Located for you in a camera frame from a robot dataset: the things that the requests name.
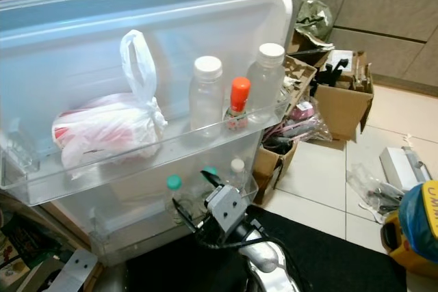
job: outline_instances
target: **label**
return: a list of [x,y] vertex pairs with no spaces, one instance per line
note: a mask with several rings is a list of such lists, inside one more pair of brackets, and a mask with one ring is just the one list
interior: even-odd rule
[[299,108],[301,111],[307,111],[308,109],[313,109],[313,106],[310,102],[302,102],[297,105],[297,108]]
[[422,186],[424,210],[429,227],[435,239],[438,239],[438,181],[428,181]]

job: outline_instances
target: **refrigerator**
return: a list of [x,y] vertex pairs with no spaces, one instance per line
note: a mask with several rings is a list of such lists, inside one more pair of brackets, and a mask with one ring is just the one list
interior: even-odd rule
[[[0,188],[36,207],[51,203],[90,238],[104,265],[116,265],[186,234],[165,210],[166,178],[205,183],[199,171],[226,176],[231,160],[251,171],[261,132],[280,122],[289,99],[280,92],[267,122],[249,122],[202,138],[190,130],[193,63],[213,55],[223,64],[229,105],[233,78],[245,76],[259,46],[287,46],[300,0],[0,0]],[[120,60],[122,37],[141,31],[157,69],[155,97],[168,126],[158,144],[65,168],[51,126],[60,113],[130,92]],[[136,161],[128,155],[159,146]],[[84,172],[73,178],[72,171]],[[248,175],[243,198],[257,184]]]

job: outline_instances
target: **bag handle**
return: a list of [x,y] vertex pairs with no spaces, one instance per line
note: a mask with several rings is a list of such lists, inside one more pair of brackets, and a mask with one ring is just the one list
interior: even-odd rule
[[[141,80],[134,77],[132,72],[131,54],[129,51],[131,44],[136,51],[136,63],[140,71]],[[120,42],[120,56],[122,57],[123,71],[133,94],[140,104],[144,106],[150,105],[157,89],[157,72],[143,33],[137,30],[128,32]]]

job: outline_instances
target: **white bottle cap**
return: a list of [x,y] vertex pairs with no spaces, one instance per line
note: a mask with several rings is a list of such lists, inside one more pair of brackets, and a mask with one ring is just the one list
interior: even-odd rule
[[279,44],[262,44],[257,54],[257,62],[265,67],[274,68],[283,63],[285,49]]
[[194,61],[194,75],[203,81],[212,81],[222,75],[222,62],[214,56],[198,57]]
[[245,170],[245,163],[241,159],[234,159],[231,162],[231,170],[235,173],[240,173]]

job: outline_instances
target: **yellow object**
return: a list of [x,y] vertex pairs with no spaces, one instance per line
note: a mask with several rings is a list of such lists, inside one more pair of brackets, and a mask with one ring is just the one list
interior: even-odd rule
[[433,237],[438,239],[438,181],[425,182],[422,193],[430,230]]
[[[388,240],[384,238],[384,230],[395,229],[396,247],[388,245]],[[406,268],[411,273],[421,276],[427,276],[431,278],[438,278],[438,264],[429,261],[422,256],[416,254],[400,227],[400,221],[398,220],[398,211],[393,212],[382,227],[382,244],[388,251],[390,257],[392,257],[398,264]]]

